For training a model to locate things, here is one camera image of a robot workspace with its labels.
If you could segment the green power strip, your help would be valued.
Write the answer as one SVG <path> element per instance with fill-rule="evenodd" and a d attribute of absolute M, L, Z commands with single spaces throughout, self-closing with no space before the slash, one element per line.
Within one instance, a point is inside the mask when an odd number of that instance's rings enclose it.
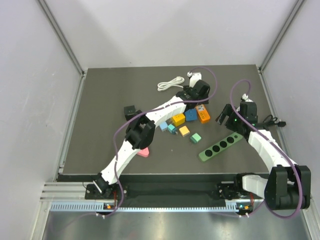
<path fill-rule="evenodd" d="M 242 139 L 243 139 L 242 135 L 234 132 L 229 136 L 223 138 L 222 140 L 218 141 L 214 145 L 208 147 L 204 151 L 200 152 L 198 154 L 198 158 L 200 159 L 200 161 L 206 162 L 216 157 L 218 154 L 222 153 L 223 151 L 227 150 L 231 146 L 235 145 Z"/>

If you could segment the orange power strip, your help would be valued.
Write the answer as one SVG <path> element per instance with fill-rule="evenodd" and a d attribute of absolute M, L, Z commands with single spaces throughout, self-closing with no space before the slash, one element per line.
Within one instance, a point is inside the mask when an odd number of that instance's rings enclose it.
<path fill-rule="evenodd" d="M 211 120 L 211 117 L 209 115 L 209 112 L 207 111 L 204 104 L 199 104 L 195 107 L 198 119 L 202 124 L 206 124 Z"/>

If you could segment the blue cube plug adapter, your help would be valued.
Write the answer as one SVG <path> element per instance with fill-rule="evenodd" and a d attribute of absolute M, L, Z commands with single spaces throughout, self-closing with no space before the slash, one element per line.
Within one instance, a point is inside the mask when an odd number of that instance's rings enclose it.
<path fill-rule="evenodd" d="M 196 121 L 198 119 L 197 110 L 195 108 L 187 110 L 184 115 L 187 122 Z"/>

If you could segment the yellow cube plug adapter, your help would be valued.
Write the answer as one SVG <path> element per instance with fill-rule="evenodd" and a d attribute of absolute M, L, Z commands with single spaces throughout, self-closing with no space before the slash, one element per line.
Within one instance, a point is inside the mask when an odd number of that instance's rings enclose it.
<path fill-rule="evenodd" d="M 172 116 L 169 120 L 169 123 L 172 124 L 173 126 L 175 127 L 178 127 L 182 124 L 184 124 L 186 121 L 186 116 L 184 113 L 179 113 L 179 114 L 176 114 L 174 116 Z"/>

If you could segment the mint green charger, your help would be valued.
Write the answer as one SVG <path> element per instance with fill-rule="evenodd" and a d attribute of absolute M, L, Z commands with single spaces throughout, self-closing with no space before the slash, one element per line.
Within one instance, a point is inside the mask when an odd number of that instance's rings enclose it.
<path fill-rule="evenodd" d="M 194 134 L 190 137 L 191 142 L 194 143 L 194 144 L 199 143 L 201 139 L 202 139 L 202 137 L 201 137 L 198 133 L 194 133 Z"/>

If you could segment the yellow plug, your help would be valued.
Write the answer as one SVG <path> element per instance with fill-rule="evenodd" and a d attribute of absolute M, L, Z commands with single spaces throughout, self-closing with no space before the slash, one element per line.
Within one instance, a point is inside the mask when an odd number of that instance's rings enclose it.
<path fill-rule="evenodd" d="M 185 137 L 190 134 L 190 130 L 188 129 L 187 126 L 182 126 L 179 128 L 179 133 L 181 134 L 182 137 Z"/>

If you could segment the teal plug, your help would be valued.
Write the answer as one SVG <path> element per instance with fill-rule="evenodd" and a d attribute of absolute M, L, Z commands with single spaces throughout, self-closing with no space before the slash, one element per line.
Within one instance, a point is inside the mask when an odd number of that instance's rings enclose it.
<path fill-rule="evenodd" d="M 173 135 L 177 134 L 177 128 L 173 124 L 169 124 L 167 130 Z"/>

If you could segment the light blue plug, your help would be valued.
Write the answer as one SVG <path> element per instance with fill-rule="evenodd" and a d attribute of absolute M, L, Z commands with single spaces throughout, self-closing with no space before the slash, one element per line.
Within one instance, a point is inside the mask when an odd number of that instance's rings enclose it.
<path fill-rule="evenodd" d="M 162 132 L 166 131 L 168 129 L 168 124 L 166 122 L 162 122 L 160 125 L 159 125 L 159 128 Z"/>

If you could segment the black socket block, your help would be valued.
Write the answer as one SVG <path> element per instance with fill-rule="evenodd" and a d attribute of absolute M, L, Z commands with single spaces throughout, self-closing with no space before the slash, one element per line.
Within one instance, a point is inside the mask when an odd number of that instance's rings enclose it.
<path fill-rule="evenodd" d="M 124 112 L 124 117 L 127 121 L 129 121 L 130 119 L 132 119 L 134 116 L 138 115 L 139 113 L 141 113 L 141 110 L 137 110 L 136 107 L 134 105 L 129 105 L 129 106 L 125 106 L 123 108 L 123 112 Z"/>

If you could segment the pink triangular socket adapter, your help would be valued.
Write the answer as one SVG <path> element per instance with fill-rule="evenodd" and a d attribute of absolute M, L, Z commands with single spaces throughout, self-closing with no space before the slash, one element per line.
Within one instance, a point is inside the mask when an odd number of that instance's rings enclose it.
<path fill-rule="evenodd" d="M 149 151 L 149 148 L 148 148 L 148 147 L 146 147 L 146 148 L 144 148 L 144 149 L 141 149 L 141 150 L 137 153 L 138 156 L 143 157 L 143 158 L 147 158 L 147 157 L 149 156 L 149 154 L 150 154 L 150 151 Z"/>

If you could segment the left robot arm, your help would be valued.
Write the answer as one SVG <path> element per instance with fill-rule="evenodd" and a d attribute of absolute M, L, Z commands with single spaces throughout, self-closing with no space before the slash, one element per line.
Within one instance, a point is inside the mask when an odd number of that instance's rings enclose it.
<path fill-rule="evenodd" d="M 117 144 L 113 143 L 115 156 L 93 181 L 97 194 L 102 198 L 109 198 L 113 194 L 113 186 L 133 157 L 152 143 L 156 128 L 171 117 L 194 108 L 198 103 L 207 103 L 209 93 L 210 86 L 205 81 L 198 80 L 194 86 L 183 87 L 182 91 L 160 106 L 136 113 L 121 126 L 113 136 L 115 141 L 118 133 L 127 127 L 121 147 L 117 148 Z"/>

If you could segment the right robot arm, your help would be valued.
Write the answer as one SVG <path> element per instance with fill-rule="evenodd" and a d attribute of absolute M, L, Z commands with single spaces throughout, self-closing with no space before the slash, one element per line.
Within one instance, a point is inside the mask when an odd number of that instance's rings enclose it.
<path fill-rule="evenodd" d="M 255 173 L 239 173 L 233 192 L 239 198 L 253 193 L 271 210 L 307 209 L 311 200 L 311 170 L 283 153 L 264 123 L 258 122 L 257 105 L 242 101 L 238 108 L 226 104 L 216 118 L 219 125 L 242 135 L 266 165 L 267 179 Z"/>

